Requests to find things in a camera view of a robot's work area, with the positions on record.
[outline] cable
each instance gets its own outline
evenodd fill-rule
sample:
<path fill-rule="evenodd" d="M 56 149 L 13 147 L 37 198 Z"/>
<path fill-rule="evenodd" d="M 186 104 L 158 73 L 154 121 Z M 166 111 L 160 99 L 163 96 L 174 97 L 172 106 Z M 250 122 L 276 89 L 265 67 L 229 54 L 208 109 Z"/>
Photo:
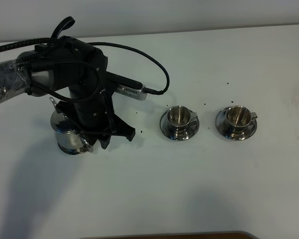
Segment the cable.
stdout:
<path fill-rule="evenodd" d="M 55 49 L 59 48 L 61 45 L 60 44 L 61 41 L 58 39 L 55 39 L 55 38 L 36 38 L 36 39 L 18 41 L 18 42 L 0 46 L 0 52 L 9 51 L 9 50 L 13 50 L 13 49 L 17 49 L 17 48 L 21 48 L 21 47 L 25 47 L 25 46 L 31 46 L 31 45 L 35 45 L 35 44 L 42 44 L 42 43 L 53 43 L 53 45 L 51 47 L 47 47 L 47 49 L 45 49 L 44 51 L 16 59 L 16 62 L 28 61 L 30 59 L 35 59 L 35 58 L 44 56 L 44 55 L 54 51 Z"/>
<path fill-rule="evenodd" d="M 165 88 L 162 91 L 156 91 L 156 90 L 153 90 L 153 89 L 150 89 L 150 88 L 146 88 L 146 87 L 143 88 L 142 91 L 145 92 L 145 93 L 152 94 L 152 95 L 162 95 L 162 94 L 164 94 L 168 90 L 168 87 L 169 87 L 169 75 L 168 75 L 168 72 L 166 71 L 166 69 L 158 61 L 156 61 L 154 58 L 152 58 L 151 56 L 147 55 L 146 53 L 144 53 L 144 52 L 142 52 L 140 50 L 137 50 L 135 48 L 129 47 L 129 46 L 123 46 L 123 45 L 114 44 L 114 43 L 90 42 L 88 44 L 90 44 L 92 46 L 112 46 L 112 47 L 122 48 L 122 49 L 125 49 L 125 50 L 136 52 L 136 53 L 138 53 L 138 54 L 146 57 L 147 59 L 149 59 L 152 62 L 154 62 L 164 72 L 164 74 L 166 76 L 166 86 L 165 86 Z"/>
<path fill-rule="evenodd" d="M 55 98 L 59 99 L 59 100 L 62 100 L 62 101 L 65 101 L 65 102 L 68 102 L 68 103 L 82 103 L 82 102 L 86 102 L 86 101 L 89 101 L 91 99 L 94 98 L 94 96 L 99 92 L 100 88 L 101 88 L 101 76 L 99 74 L 99 72 L 94 69 L 93 66 L 91 66 L 90 64 L 84 62 L 84 61 L 76 61 L 76 60 L 68 60 L 68 61 L 64 61 L 64 60 L 56 60 L 56 61 L 44 61 L 42 62 L 42 66 L 45 66 L 45 65 L 51 65 L 51 64 L 54 64 L 54 65 L 57 65 L 57 64 L 77 64 L 77 65 L 81 65 L 85 68 L 89 68 L 91 69 L 95 75 L 96 75 L 96 78 L 97 78 L 97 82 L 96 82 L 96 86 L 95 86 L 95 89 L 93 91 L 92 94 L 90 94 L 88 97 L 86 98 L 83 98 L 83 99 L 71 99 L 71 98 L 68 98 L 68 97 L 65 97 L 65 96 L 62 96 L 56 92 L 54 92 L 53 90 L 49 89 L 48 87 L 44 86 L 43 84 L 41 83 L 38 83 L 38 82 L 35 82 L 33 81 L 31 84 L 32 86 L 36 87 L 36 88 L 39 88 L 40 90 L 46 92 L 47 94 L 50 94 L 52 96 L 54 96 Z"/>

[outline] white wall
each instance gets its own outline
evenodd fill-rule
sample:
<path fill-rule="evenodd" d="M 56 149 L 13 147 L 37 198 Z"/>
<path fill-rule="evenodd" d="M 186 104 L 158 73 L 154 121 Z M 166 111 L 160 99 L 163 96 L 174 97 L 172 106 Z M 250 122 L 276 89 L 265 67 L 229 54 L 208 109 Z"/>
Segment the white wall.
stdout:
<path fill-rule="evenodd" d="M 0 0 L 0 41 L 100 36 L 299 22 L 299 0 Z"/>

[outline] table surface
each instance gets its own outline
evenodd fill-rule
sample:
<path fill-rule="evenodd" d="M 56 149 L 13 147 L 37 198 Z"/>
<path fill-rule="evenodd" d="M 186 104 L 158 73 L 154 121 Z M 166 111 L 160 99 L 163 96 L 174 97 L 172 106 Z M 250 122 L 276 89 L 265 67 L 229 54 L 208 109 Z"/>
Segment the table surface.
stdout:
<path fill-rule="evenodd" d="M 82 40 L 148 53 L 168 70 L 170 88 L 145 101 L 113 95 L 135 138 L 114 136 L 106 150 L 97 143 L 77 156 L 55 142 L 49 96 L 0 104 L 0 239 L 220 231 L 299 239 L 299 25 Z M 0 61 L 29 49 L 0 53 Z M 146 58 L 101 49 L 110 72 L 164 87 Z M 161 115 L 175 105 L 198 114 L 200 129 L 188 141 L 160 132 Z M 230 105 L 258 115 L 246 141 L 215 128 Z"/>

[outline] espresso cup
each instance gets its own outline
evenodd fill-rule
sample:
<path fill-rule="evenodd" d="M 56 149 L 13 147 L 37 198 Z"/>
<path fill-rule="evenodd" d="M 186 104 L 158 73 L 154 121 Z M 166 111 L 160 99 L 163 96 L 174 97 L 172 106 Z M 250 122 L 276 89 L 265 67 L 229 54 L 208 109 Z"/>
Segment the espresso cup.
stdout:
<path fill-rule="evenodd" d="M 184 106 L 174 106 L 167 111 L 167 122 L 175 128 L 185 128 L 197 119 L 197 113 Z"/>
<path fill-rule="evenodd" d="M 251 113 L 247 108 L 243 106 L 232 106 L 226 111 L 225 121 L 231 129 L 241 131 L 256 118 L 256 113 Z"/>

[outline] stainless steel saucer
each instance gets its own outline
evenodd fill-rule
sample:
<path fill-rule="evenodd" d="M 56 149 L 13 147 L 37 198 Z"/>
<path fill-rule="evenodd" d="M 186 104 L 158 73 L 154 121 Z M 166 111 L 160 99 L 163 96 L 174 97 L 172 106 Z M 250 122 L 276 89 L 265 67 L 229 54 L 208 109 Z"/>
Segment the stainless steel saucer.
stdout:
<path fill-rule="evenodd" d="M 257 121 L 254 119 L 250 122 L 244 130 L 235 130 L 232 127 L 229 127 L 226 123 L 226 111 L 230 107 L 222 109 L 216 116 L 216 128 L 218 132 L 231 140 L 245 140 L 250 138 L 257 130 Z"/>
<path fill-rule="evenodd" d="M 177 128 L 173 127 L 168 123 L 167 120 L 167 112 L 166 111 L 162 117 L 160 118 L 160 130 L 162 133 L 168 137 L 169 139 L 175 141 L 183 141 L 192 138 L 199 129 L 199 120 L 196 117 L 193 121 L 191 121 L 186 127 L 184 128 Z"/>

